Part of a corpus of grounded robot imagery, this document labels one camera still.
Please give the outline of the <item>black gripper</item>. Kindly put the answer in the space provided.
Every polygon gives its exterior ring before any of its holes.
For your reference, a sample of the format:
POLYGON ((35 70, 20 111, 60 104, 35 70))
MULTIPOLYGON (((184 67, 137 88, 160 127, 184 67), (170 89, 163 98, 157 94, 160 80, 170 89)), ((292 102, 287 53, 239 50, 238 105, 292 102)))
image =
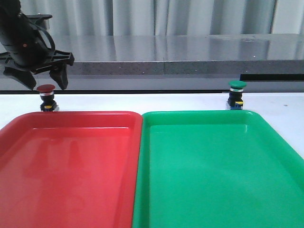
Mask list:
POLYGON ((0 43, 6 50, 0 55, 6 66, 3 74, 30 90, 36 86, 32 73, 45 71, 50 71, 50 77, 62 90, 68 86, 66 67, 73 65, 74 56, 56 49, 45 27, 50 18, 50 14, 25 15, 19 0, 0 2, 0 43))

